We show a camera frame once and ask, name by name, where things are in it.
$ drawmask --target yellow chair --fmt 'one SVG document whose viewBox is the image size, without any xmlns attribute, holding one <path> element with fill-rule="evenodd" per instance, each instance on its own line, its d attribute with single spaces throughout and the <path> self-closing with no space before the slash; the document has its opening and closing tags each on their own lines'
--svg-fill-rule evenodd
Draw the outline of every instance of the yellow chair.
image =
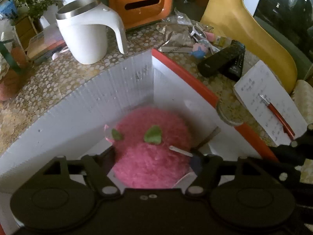
<svg viewBox="0 0 313 235">
<path fill-rule="evenodd" d="M 255 21 L 243 0 L 209 0 L 201 22 L 213 26 L 217 35 L 242 42 L 273 70 L 288 93 L 293 90 L 297 68 L 292 56 Z"/>
</svg>

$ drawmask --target blue container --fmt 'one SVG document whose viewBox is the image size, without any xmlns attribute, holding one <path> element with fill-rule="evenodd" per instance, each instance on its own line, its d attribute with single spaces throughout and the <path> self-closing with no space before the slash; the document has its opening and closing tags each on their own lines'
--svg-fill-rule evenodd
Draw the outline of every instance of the blue container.
<svg viewBox="0 0 313 235">
<path fill-rule="evenodd" d="M 17 9 L 14 4 L 14 0 L 1 0 L 0 1 L 0 12 L 6 15 L 8 18 L 14 16 L 12 11 L 14 11 L 15 15 L 17 15 Z"/>
</svg>

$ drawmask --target white notepad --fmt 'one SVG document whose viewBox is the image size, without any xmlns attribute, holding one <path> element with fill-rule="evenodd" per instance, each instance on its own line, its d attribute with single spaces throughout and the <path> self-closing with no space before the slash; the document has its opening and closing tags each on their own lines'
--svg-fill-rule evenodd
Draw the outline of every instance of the white notepad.
<svg viewBox="0 0 313 235">
<path fill-rule="evenodd" d="M 263 61 L 257 62 L 235 84 L 234 92 L 277 145 L 289 145 L 291 140 L 284 133 L 282 124 L 261 101 L 259 95 L 264 95 L 274 105 L 294 131 L 295 138 L 306 132 L 306 121 Z"/>
</svg>

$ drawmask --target green felt leaf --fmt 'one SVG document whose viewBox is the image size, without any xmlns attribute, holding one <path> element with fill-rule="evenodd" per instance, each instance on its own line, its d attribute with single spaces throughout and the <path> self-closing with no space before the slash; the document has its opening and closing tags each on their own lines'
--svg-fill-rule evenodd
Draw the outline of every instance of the green felt leaf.
<svg viewBox="0 0 313 235">
<path fill-rule="evenodd" d="M 147 143 L 153 143 L 156 145 L 161 144 L 162 141 L 162 130 L 158 125 L 151 126 L 145 136 L 143 137 L 144 141 Z"/>
<path fill-rule="evenodd" d="M 124 136 L 118 130 L 116 130 L 114 128 L 112 129 L 111 133 L 112 133 L 112 138 L 114 140 L 123 140 L 124 139 Z"/>
</svg>

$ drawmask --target stainless steel mug rim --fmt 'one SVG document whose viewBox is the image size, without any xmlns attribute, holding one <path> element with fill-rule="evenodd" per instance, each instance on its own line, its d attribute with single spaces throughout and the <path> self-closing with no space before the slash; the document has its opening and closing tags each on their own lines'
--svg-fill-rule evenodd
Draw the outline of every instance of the stainless steel mug rim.
<svg viewBox="0 0 313 235">
<path fill-rule="evenodd" d="M 93 9 L 100 3 L 100 0 L 75 0 L 60 8 L 55 16 L 58 20 L 71 18 Z"/>
</svg>

